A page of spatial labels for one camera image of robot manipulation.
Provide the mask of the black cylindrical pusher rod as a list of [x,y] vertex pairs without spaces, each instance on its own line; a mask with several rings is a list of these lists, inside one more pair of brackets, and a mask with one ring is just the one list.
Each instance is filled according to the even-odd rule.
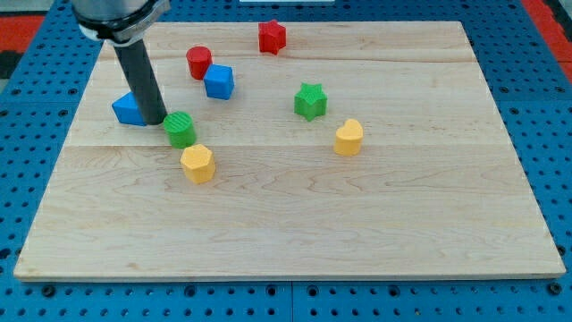
[[126,47],[115,47],[114,52],[142,120],[148,125],[162,123],[167,111],[144,41],[141,39]]

